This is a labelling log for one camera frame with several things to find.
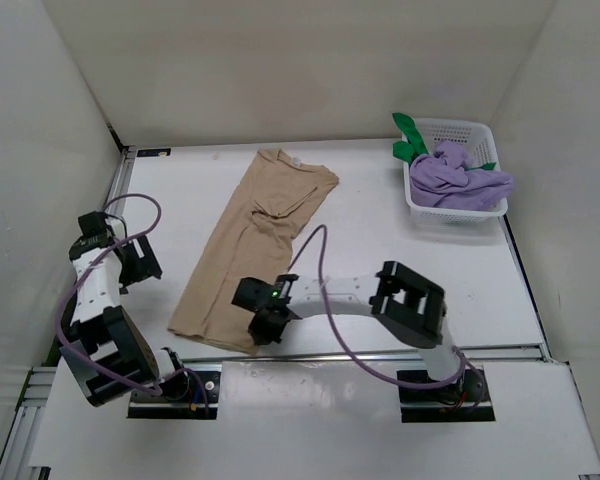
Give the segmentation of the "beige t shirt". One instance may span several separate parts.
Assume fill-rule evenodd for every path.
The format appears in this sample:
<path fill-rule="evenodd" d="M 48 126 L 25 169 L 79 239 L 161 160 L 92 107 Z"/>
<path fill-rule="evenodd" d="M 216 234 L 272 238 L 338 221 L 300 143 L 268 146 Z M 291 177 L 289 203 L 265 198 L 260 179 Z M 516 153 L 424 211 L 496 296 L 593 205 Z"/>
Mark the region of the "beige t shirt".
<path fill-rule="evenodd" d="M 254 355 L 250 314 L 232 304 L 244 277 L 267 283 L 286 271 L 295 239 L 338 185 L 325 166 L 260 149 L 234 190 L 169 321 L 178 336 Z"/>

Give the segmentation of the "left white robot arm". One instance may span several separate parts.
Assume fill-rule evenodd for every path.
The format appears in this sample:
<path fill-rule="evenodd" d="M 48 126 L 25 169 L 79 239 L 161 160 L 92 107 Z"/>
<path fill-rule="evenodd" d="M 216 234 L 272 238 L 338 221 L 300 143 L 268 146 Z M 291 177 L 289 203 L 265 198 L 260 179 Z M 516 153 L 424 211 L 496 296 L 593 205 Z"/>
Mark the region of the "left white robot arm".
<path fill-rule="evenodd" d="M 147 237 L 117 247 L 94 264 L 107 247 L 126 237 L 125 223 L 94 211 L 80 216 L 78 224 L 81 236 L 70 247 L 69 259 L 85 281 L 72 296 L 71 320 L 61 328 L 68 343 L 60 352 L 87 401 L 99 407 L 133 390 L 94 364 L 145 387 L 158 387 L 159 401 L 183 400 L 191 385 L 180 370 L 180 358 L 169 348 L 152 350 L 121 305 L 129 286 L 162 276 Z"/>

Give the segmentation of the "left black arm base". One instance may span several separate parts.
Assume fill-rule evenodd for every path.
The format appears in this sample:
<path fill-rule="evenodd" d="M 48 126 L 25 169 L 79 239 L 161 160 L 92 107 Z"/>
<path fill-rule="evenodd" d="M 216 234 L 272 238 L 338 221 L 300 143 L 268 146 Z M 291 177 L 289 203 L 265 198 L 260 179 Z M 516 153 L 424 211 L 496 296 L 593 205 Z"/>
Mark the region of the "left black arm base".
<path fill-rule="evenodd" d="M 169 396 L 153 397 L 142 392 L 132 392 L 127 408 L 127 418 L 136 420 L 216 420 L 221 389 L 222 366 L 215 364 L 186 364 L 200 378 L 190 374 L 170 380 Z"/>

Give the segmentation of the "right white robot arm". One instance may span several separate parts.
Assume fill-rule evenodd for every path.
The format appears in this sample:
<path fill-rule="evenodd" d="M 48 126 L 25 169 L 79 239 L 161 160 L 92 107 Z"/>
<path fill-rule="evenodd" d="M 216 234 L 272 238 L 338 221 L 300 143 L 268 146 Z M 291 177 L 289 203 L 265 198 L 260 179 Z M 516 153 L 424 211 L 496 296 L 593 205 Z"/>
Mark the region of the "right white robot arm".
<path fill-rule="evenodd" d="M 428 383 L 394 380 L 364 364 L 336 340 L 361 368 L 378 379 L 411 390 L 442 389 L 457 383 L 466 369 L 446 325 L 444 290 L 396 261 L 386 261 L 379 272 L 353 278 L 313 279 L 282 274 L 269 284 L 253 277 L 238 283 L 232 304 L 253 314 L 248 332 L 258 346 L 279 343 L 291 321 L 325 315 L 376 319 L 399 342 L 413 347 L 426 366 Z"/>

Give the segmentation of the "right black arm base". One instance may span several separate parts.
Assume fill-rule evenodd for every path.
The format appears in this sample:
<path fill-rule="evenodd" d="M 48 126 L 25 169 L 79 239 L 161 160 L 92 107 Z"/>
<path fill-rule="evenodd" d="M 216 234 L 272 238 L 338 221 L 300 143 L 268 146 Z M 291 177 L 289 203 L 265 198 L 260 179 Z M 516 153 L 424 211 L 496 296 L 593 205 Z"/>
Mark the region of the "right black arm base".
<path fill-rule="evenodd" d="M 495 413 L 484 370 L 471 368 L 455 384 L 437 390 L 398 388 L 401 422 L 494 422 Z"/>

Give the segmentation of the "blue label sticker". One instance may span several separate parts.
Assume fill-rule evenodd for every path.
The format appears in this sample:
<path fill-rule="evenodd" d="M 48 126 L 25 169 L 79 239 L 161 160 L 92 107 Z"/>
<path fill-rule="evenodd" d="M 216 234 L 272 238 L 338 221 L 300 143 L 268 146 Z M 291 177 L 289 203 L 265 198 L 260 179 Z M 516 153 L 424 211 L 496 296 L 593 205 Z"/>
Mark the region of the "blue label sticker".
<path fill-rule="evenodd" d="M 140 149 L 136 152 L 137 158 L 167 157 L 170 155 L 170 148 Z"/>

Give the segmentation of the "green t shirt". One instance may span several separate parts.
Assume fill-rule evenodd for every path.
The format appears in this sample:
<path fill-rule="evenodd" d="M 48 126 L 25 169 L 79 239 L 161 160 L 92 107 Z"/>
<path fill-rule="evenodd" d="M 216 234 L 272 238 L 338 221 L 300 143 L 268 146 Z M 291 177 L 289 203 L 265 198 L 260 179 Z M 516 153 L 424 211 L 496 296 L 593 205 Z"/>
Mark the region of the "green t shirt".
<path fill-rule="evenodd" d="M 392 119 L 402 133 L 402 139 L 393 144 L 395 158 L 410 165 L 419 156 L 429 154 L 424 139 L 410 116 L 395 112 Z"/>

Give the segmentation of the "purple t shirt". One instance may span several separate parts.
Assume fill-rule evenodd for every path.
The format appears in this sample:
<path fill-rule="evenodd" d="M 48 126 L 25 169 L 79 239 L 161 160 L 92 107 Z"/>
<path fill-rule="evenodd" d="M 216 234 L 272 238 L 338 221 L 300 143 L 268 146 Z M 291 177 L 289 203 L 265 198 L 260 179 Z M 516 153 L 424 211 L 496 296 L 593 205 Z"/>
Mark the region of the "purple t shirt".
<path fill-rule="evenodd" d="M 487 211 L 513 191 L 508 172 L 485 170 L 462 145 L 439 142 L 432 154 L 416 157 L 409 166 L 413 202 L 421 207 Z"/>

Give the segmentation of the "white plastic basket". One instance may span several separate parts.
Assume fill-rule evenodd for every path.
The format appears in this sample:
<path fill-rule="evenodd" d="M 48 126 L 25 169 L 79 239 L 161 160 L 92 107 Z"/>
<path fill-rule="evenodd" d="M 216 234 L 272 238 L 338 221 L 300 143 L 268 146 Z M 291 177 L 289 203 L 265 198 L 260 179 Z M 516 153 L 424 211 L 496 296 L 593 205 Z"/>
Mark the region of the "white plastic basket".
<path fill-rule="evenodd" d="M 441 141 L 452 141 L 464 146 L 475 159 L 476 167 L 502 171 L 491 129 L 484 124 L 448 119 L 416 118 L 416 127 L 422 135 L 429 154 Z M 468 211 L 429 208 L 416 205 L 411 198 L 409 166 L 403 161 L 405 197 L 411 212 L 422 218 L 435 218 L 446 222 L 479 223 L 503 216 L 508 210 L 507 198 L 487 211 Z"/>

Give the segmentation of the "front aluminium table rail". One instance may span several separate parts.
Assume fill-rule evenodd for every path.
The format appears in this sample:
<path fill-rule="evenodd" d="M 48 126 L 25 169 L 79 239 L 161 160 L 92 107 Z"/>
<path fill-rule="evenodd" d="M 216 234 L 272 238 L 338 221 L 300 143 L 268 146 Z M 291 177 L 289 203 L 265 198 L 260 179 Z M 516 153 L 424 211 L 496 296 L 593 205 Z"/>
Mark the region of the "front aluminium table rail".
<path fill-rule="evenodd" d="M 471 348 L 465 349 L 464 355 L 472 362 L 488 361 L 520 361 L 520 362 L 548 362 L 548 357 L 538 346 L 498 347 L 498 348 Z M 381 351 L 371 353 L 357 353 L 356 356 L 366 363 L 372 362 L 419 362 L 422 357 L 415 351 Z M 299 362 L 299 363 L 324 363 L 350 361 L 345 353 L 307 354 L 307 355 L 282 355 L 282 356 L 220 356 L 220 357 L 182 357 L 184 364 L 218 364 L 230 362 Z"/>

